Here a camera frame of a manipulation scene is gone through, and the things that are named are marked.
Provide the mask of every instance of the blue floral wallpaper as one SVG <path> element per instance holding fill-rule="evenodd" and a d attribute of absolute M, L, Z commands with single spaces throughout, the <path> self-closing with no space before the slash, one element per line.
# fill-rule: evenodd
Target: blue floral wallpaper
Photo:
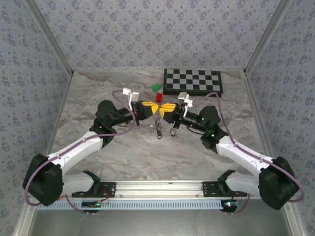
<path fill-rule="evenodd" d="M 251 74 L 274 152 L 306 190 L 301 203 L 315 235 L 315 2 L 294 0 Z"/>
<path fill-rule="evenodd" d="M 74 70 L 244 68 L 278 0 L 36 0 Z"/>
<path fill-rule="evenodd" d="M 22 0 L 0 1 L 0 235 L 24 202 L 32 157 L 47 148 L 68 78 Z"/>

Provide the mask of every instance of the green block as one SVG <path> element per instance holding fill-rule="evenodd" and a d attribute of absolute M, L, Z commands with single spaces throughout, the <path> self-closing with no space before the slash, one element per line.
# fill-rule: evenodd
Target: green block
<path fill-rule="evenodd" d="M 156 92 L 156 91 L 158 91 L 158 90 L 160 90 L 161 89 L 161 85 L 159 85 L 159 84 L 156 84 L 156 85 L 154 85 L 153 87 L 152 87 L 152 90 L 154 91 L 154 92 Z"/>

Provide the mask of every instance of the gray marble floor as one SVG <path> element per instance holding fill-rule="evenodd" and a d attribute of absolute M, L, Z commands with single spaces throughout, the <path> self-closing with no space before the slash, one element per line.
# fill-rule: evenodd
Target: gray marble floor
<path fill-rule="evenodd" d="M 224 117 L 231 133 L 241 143 L 262 152 L 243 81 L 238 72 L 221 74 L 224 94 L 221 98 Z M 151 90 L 163 81 L 163 70 L 136 72 L 75 73 L 72 79 L 59 129 L 53 145 L 57 151 L 80 138 L 93 124 L 97 105 L 110 99 L 119 109 L 122 106 L 111 96 L 115 89 L 128 87 L 140 93 L 140 100 L 155 101 Z M 163 96 L 163 102 L 177 102 L 175 96 Z M 208 98 L 191 111 L 199 112 L 206 105 L 215 105 Z M 163 138 L 157 139 L 156 116 L 142 121 L 129 133 L 115 137 L 105 148 L 89 155 L 69 173 L 90 170 L 101 179 L 217 179 L 228 169 L 245 172 L 232 160 L 206 150 L 200 136 L 184 126 L 171 137 L 170 124 L 162 120 Z M 125 128 L 117 127 L 117 132 Z"/>

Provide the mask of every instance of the red block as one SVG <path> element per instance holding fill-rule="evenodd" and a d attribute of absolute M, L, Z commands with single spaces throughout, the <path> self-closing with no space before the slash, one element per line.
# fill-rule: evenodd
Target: red block
<path fill-rule="evenodd" d="M 156 102 L 162 102 L 162 97 L 163 97 L 163 94 L 162 93 L 157 93 L 157 98 L 156 98 Z"/>

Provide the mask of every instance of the chessboard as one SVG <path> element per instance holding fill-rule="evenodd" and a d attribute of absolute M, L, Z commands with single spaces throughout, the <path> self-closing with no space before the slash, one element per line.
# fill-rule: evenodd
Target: chessboard
<path fill-rule="evenodd" d="M 165 69 L 163 94 L 205 96 L 210 92 L 223 93 L 221 72 L 213 70 Z"/>

